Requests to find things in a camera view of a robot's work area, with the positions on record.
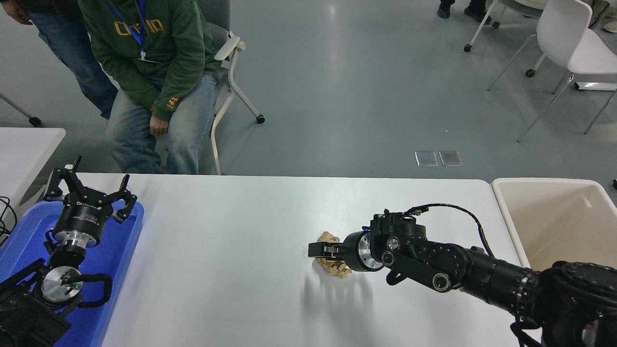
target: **electric cable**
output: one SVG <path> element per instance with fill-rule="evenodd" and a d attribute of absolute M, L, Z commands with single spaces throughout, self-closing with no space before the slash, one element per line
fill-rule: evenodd
<path fill-rule="evenodd" d="M 489 243 L 486 240 L 486 236 L 484 234 L 484 229 L 482 229 L 482 225 L 480 224 L 480 221 L 478 220 L 478 218 L 471 213 L 470 211 L 460 207 L 460 206 L 456 206 L 456 205 L 452 205 L 452 204 L 426 204 L 426 205 L 420 205 L 420 206 L 415 206 L 410 208 L 409 210 L 405 211 L 403 213 L 403 215 L 406 216 L 414 216 L 414 215 L 420 215 L 426 211 L 428 211 L 429 207 L 437 207 L 437 206 L 442 206 L 442 207 L 451 207 L 453 209 L 457 209 L 460 211 L 463 211 L 465 213 L 467 213 L 468 215 L 471 216 L 471 218 L 473 218 L 473 220 L 476 222 L 476 224 L 478 225 L 478 233 L 480 234 L 480 240 L 482 241 L 482 245 L 484 246 L 484 249 L 486 250 L 486 253 L 490 256 L 495 258 L 495 256 L 493 255 L 493 251 L 491 251 L 491 247 L 489 247 Z"/>
<path fill-rule="evenodd" d="M 0 201 L 4 204 L 4 209 L 0 213 L 0 235 L 2 234 L 7 235 L 7 237 L 4 240 L 2 240 L 2 242 L 0 243 L 0 247 L 2 247 L 2 245 L 4 245 L 4 243 L 8 239 L 8 236 L 10 235 L 10 233 L 15 228 L 15 225 L 17 224 L 17 213 L 15 213 L 15 210 L 13 209 L 13 207 L 11 207 L 10 198 L 8 196 L 0 196 Z M 11 214 L 13 215 L 13 220 L 14 220 L 13 226 L 10 229 L 6 227 L 6 223 L 4 221 L 4 215 L 6 214 L 7 211 L 11 212 Z"/>

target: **gray floor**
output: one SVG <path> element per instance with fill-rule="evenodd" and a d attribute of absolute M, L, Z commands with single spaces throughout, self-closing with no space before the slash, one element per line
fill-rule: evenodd
<path fill-rule="evenodd" d="M 535 44 L 494 89 L 497 76 L 536 19 L 506 13 L 499 30 L 481 33 L 464 53 L 476 22 L 435 15 L 437 0 L 235 1 L 233 31 L 247 43 L 238 64 L 241 88 L 267 121 L 256 125 L 235 101 L 219 126 L 229 175 L 479 178 L 586 178 L 617 191 L 615 102 L 583 135 L 607 92 L 567 90 L 523 143 L 516 137 L 549 102 L 563 71 Z M 67 136 L 37 179 L 84 156 L 81 170 L 117 172 L 103 143 L 106 123 L 36 29 L 0 22 L 0 90 L 47 127 Z M 617 35 L 601 33 L 617 48 Z M 607 77 L 587 78 L 612 82 Z M 0 126 L 28 127 L 0 102 Z M 459 151 L 462 167 L 418 167 L 414 151 Z M 213 174 L 209 145 L 204 174 Z"/>

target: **blue tray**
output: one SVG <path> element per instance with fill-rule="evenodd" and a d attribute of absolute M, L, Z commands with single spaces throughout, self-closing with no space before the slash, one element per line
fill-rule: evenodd
<path fill-rule="evenodd" d="M 123 207 L 123 201 L 116 204 L 114 209 Z M 49 254 L 43 246 L 45 233 L 55 226 L 62 212 L 62 206 L 60 201 L 50 203 L 42 201 L 23 215 L 4 247 L 0 249 L 0 282 L 38 258 L 46 261 L 49 259 Z M 112 296 L 109 302 L 101 307 L 76 308 L 71 312 L 67 320 L 72 326 L 56 346 L 101 345 L 118 299 L 122 280 L 141 233 L 143 217 L 144 208 L 140 203 L 136 203 L 124 223 L 118 224 L 114 219 L 109 219 L 101 237 L 101 244 L 87 249 L 86 259 L 79 268 L 80 272 L 110 275 L 114 281 Z M 81 290 L 84 301 L 99 300 L 102 293 L 103 286 L 100 283 L 86 283 Z"/>

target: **green hoodie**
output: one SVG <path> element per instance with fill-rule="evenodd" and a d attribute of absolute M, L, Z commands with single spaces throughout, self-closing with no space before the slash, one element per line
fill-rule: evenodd
<path fill-rule="evenodd" d="M 169 121 L 203 74 L 216 77 L 221 63 L 214 60 L 212 34 L 195 0 L 145 0 L 143 46 L 146 60 L 154 62 L 141 60 L 141 48 L 127 27 L 141 29 L 137 0 L 78 2 L 94 56 L 132 100 L 147 109 L 156 106 L 154 117 Z M 160 91 L 145 79 L 148 75 L 165 77 Z"/>

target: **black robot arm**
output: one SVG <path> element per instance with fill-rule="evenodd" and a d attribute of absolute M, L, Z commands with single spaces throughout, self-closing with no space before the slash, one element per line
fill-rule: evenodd
<path fill-rule="evenodd" d="M 46 201 L 61 200 L 62 212 L 43 243 L 50 257 L 38 259 L 0 283 L 0 346 L 52 346 L 70 328 L 66 316 L 76 308 L 99 307 L 109 301 L 112 277 L 79 271 L 86 249 L 97 246 L 109 217 L 119 223 L 129 218 L 137 196 L 127 190 L 129 176 L 109 195 L 83 186 L 76 175 L 81 157 L 71 168 L 54 169 L 49 176 Z M 64 181 L 68 192 L 60 189 Z M 114 212 L 113 203 L 124 206 Z M 83 301 L 84 283 L 101 282 L 96 301 Z"/>
<path fill-rule="evenodd" d="M 410 211 L 427 209 L 385 210 L 342 243 L 309 244 L 308 256 L 340 259 L 360 272 L 387 267 L 390 285 L 410 278 L 441 293 L 459 289 L 515 316 L 511 329 L 526 346 L 541 346 L 523 332 L 537 328 L 542 328 L 547 347 L 615 345 L 617 270 L 557 262 L 543 272 L 533 271 L 489 256 L 482 248 L 429 241 L 426 228 Z"/>

